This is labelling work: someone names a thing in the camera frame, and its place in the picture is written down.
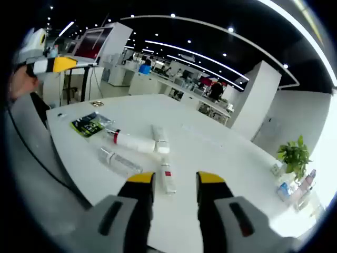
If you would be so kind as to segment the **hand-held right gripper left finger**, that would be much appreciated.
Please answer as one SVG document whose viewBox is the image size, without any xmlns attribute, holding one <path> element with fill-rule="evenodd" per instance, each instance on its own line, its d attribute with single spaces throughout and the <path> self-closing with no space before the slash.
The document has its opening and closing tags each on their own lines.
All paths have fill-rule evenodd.
<svg viewBox="0 0 337 253">
<path fill-rule="evenodd" d="M 78 229 L 84 252 L 147 251 L 155 179 L 155 172 L 135 174 L 86 213 Z"/>
</svg>

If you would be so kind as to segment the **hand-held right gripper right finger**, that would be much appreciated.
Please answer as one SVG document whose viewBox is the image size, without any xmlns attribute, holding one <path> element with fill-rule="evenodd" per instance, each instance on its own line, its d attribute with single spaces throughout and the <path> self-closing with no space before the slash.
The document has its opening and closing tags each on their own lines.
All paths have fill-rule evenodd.
<svg viewBox="0 0 337 253">
<path fill-rule="evenodd" d="M 197 218 L 204 252 L 294 252 L 298 240 L 281 237 L 268 217 L 244 197 L 232 194 L 217 174 L 196 173 Z"/>
</svg>

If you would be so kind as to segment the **person's left hand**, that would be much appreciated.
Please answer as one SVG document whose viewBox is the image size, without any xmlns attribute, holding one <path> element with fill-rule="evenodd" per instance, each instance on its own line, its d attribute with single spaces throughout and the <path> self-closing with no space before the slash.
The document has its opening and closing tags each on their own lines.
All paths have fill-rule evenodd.
<svg viewBox="0 0 337 253">
<path fill-rule="evenodd" d="M 14 101 L 20 96 L 32 92 L 38 86 L 38 79 L 30 76 L 27 65 L 20 66 L 10 77 L 9 98 Z"/>
</svg>

